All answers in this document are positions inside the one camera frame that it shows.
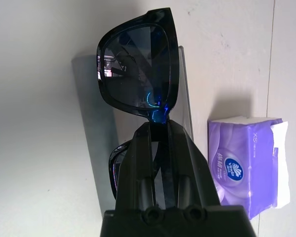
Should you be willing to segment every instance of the white wall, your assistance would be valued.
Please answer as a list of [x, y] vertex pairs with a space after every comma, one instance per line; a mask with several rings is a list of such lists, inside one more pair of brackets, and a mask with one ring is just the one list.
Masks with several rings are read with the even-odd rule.
[[0, 237], [97, 236], [101, 213], [71, 59], [91, 1], [0, 1]]

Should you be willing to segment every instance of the sunglasses frame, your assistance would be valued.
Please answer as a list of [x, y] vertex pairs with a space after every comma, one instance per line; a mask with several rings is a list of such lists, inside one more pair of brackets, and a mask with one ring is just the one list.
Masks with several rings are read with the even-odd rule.
[[[147, 26], [160, 27], [164, 31], [168, 41], [170, 60], [169, 90], [165, 103], [163, 103], [158, 108], [139, 108], [135, 106], [126, 105], [120, 101], [115, 100], [110, 95], [106, 87], [106, 79], [104, 74], [105, 49], [107, 45], [111, 42], [111, 40], [115, 39], [119, 34], [125, 31]], [[174, 20], [170, 8], [162, 8], [148, 11], [145, 15], [127, 21], [110, 30], [102, 37], [102, 39], [99, 42], [97, 49], [97, 58], [98, 83], [100, 93], [106, 103], [127, 113], [145, 117], [151, 122], [166, 122], [169, 112], [175, 106], [175, 103], [177, 101], [180, 75], [178, 41]]]

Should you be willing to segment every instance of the white surface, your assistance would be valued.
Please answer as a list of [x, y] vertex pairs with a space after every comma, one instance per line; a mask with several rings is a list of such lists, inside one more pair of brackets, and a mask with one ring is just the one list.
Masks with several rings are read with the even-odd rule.
[[[0, 1], [0, 237], [98, 236], [101, 213], [71, 72], [75, 55], [94, 53], [116, 25], [170, 6], [185, 48], [194, 139], [206, 155], [208, 118], [266, 116], [273, 4]], [[292, 200], [263, 213], [259, 233], [296, 236], [296, 0], [276, 2], [268, 115], [290, 122]], [[256, 232], [258, 224], [254, 219]]]
[[260, 216], [261, 237], [296, 236], [296, 0], [276, 0], [268, 116], [289, 122], [286, 159], [291, 203]]

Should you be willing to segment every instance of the tissue packaging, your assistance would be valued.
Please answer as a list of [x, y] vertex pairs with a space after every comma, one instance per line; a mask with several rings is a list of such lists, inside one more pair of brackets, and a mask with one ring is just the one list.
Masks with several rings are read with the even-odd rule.
[[[246, 117], [209, 122], [209, 167], [222, 205], [242, 205], [252, 219], [277, 207], [279, 192], [289, 193], [284, 148], [287, 126], [276, 127], [282, 123], [277, 118]], [[284, 179], [279, 178], [279, 167]], [[281, 198], [281, 206], [288, 202], [289, 196]]]

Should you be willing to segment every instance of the black sunglasses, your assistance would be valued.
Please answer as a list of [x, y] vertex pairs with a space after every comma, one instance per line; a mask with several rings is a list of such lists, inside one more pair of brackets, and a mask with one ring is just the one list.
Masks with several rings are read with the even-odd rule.
[[165, 123], [179, 88], [179, 51], [169, 8], [109, 31], [97, 49], [98, 82], [111, 106]]

